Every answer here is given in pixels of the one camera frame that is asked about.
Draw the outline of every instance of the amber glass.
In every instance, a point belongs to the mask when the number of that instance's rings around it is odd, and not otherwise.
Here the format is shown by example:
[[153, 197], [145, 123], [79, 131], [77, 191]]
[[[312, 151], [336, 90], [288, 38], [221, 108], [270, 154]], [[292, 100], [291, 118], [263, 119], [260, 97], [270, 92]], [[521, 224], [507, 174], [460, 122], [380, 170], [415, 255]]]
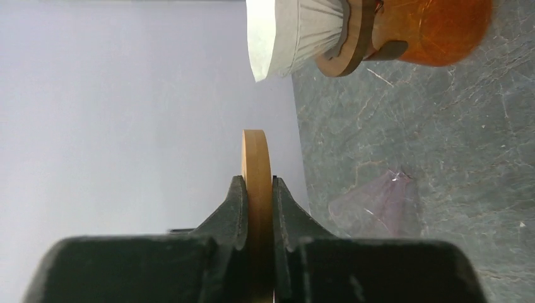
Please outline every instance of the amber glass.
[[446, 66], [468, 56], [490, 23], [492, 0], [384, 0], [373, 25], [372, 43], [407, 41], [399, 60]]

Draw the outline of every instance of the white paper filter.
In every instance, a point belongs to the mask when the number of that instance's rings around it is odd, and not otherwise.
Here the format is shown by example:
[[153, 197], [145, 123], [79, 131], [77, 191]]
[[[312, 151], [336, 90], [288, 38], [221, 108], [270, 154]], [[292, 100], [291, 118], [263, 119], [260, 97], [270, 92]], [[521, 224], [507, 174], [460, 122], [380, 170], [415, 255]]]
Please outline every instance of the white paper filter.
[[343, 25], [339, 0], [246, 0], [247, 46], [255, 81], [286, 76], [335, 46]]

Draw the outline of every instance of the purple plastic sheet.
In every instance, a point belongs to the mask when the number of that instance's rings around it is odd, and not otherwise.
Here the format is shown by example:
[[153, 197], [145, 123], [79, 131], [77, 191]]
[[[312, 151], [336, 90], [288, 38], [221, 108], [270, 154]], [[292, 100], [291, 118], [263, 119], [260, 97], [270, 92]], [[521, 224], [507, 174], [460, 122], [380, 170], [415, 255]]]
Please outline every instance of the purple plastic sheet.
[[416, 183], [388, 170], [329, 203], [329, 213], [351, 237], [417, 237], [421, 232]]

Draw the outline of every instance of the marble countertop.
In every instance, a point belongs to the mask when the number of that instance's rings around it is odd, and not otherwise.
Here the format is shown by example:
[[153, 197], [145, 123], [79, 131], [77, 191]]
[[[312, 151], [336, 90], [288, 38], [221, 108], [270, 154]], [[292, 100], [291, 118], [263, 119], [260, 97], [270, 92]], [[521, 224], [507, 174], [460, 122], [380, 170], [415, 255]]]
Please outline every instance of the marble countertop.
[[495, 1], [474, 53], [446, 68], [365, 62], [344, 78], [293, 75], [312, 216], [402, 167], [421, 236], [457, 244], [491, 302], [535, 296], [535, 2]]

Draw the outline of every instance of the white wall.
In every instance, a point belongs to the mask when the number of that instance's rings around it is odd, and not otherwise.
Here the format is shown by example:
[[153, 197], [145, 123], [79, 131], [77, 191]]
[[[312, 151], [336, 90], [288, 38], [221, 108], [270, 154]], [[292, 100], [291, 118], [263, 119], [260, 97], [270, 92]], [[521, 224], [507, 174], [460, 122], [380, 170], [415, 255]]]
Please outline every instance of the white wall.
[[254, 83], [245, 3], [0, 5], [0, 302], [62, 237], [201, 223], [243, 128], [308, 207], [291, 80]]

